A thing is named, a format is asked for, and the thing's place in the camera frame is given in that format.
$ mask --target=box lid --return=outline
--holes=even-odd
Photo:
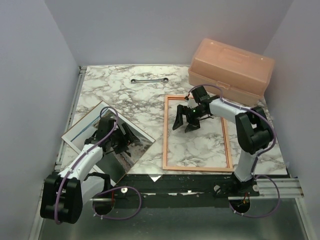
[[[275,65],[272,58],[205,38],[190,71],[232,87],[263,95]]]

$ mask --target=wooden frame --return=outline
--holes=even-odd
[[[222,134],[224,139],[226,167],[199,167],[199,166],[168,166],[168,112],[170,100],[185,100],[184,95],[166,95],[164,99],[164,128],[163,128],[163,165],[164,170],[174,171],[207,171],[207,172],[228,172],[234,171],[230,153],[227,121],[221,117]]]

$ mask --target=screw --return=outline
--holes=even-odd
[[[219,193],[221,192],[221,189],[220,189],[220,186],[219,185],[215,185],[213,190],[216,192],[216,193]]]
[[[121,188],[121,192],[122,192],[123,194],[125,194],[126,192],[128,192],[128,188],[126,188],[126,187]]]
[[[253,186],[252,186],[252,189],[253,189],[253,191],[255,191],[255,192],[259,192],[259,187],[258,187],[257,184],[253,185]]]

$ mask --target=rectangular frame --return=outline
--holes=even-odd
[[[166,95],[164,99],[164,128],[163,128],[163,164],[162,169],[173,171],[206,171],[206,172],[227,172],[234,171],[230,152],[227,121],[221,117],[222,134],[224,139],[226,167],[199,167],[199,166],[168,166],[168,113],[170,100],[185,100],[184,95]]]
[[[62,139],[74,150],[76,151],[78,154],[81,153],[81,150],[83,148],[83,146],[81,146],[80,148],[77,147],[74,143],[73,140],[75,140],[77,137],[79,137],[89,126],[91,126],[94,122],[98,121],[99,118],[99,113],[100,110],[103,107],[109,107],[110,105],[107,104],[105,101],[100,101],[96,106],[94,106],[92,109],[90,109],[90,111],[88,111],[83,117],[81,117],[75,124],[72,125],[72,127],[70,127],[63,135],[62,135]],[[78,124],[80,124],[81,121],[84,121],[84,119],[86,119],[89,115],[94,115],[93,121],[92,119],[88,118],[88,121],[85,123],[86,126],[82,129],[82,130],[76,130],[75,133],[74,129],[78,126]],[[135,131],[137,131],[139,134],[141,134],[142,136],[144,136],[146,139],[148,139],[150,142],[154,143],[155,139],[153,137],[151,137],[149,134],[147,134],[146,132],[144,132],[143,130],[141,130],[138,126],[136,126],[134,123],[132,123],[131,121],[129,121],[127,118],[125,118],[122,114],[120,114],[118,112],[119,118],[121,120],[123,120],[125,123],[127,123],[132,129],[134,129]]]

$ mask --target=black bracket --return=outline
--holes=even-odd
[[[251,110],[267,119],[262,107],[256,106]],[[269,125],[251,112],[239,113],[235,116],[236,133],[240,147],[253,155],[260,149],[265,149],[274,139]]]
[[[104,180],[104,186],[103,186],[103,190],[102,190],[103,192],[112,188],[111,179],[110,179],[109,174],[100,173],[100,172],[92,172],[92,173],[89,173],[87,176],[85,176],[84,181],[86,181],[89,177],[99,177]]]
[[[97,131],[95,131],[91,137],[86,139],[84,144],[96,144],[99,142],[111,131],[114,127],[115,121],[115,119],[110,118],[109,116],[102,117],[99,121]],[[118,128],[112,132],[110,137],[99,145],[104,154],[108,153],[110,148],[113,148],[115,154],[125,152],[129,149],[129,144],[139,142],[139,139],[133,134],[126,123],[121,124],[121,127],[118,125]]]
[[[49,175],[44,180],[40,216],[45,219],[55,219],[55,205],[62,177]],[[63,185],[63,193],[59,199],[58,220],[74,224],[82,212],[81,183],[78,179],[67,179]]]
[[[210,97],[203,86],[197,87],[191,91],[194,101],[198,106],[190,108],[188,106],[178,105],[176,108],[176,117],[172,130],[176,130],[184,124],[183,115],[186,116],[188,123],[184,132],[191,132],[200,128],[200,118],[205,115],[210,115],[210,103],[219,98],[219,96]]]

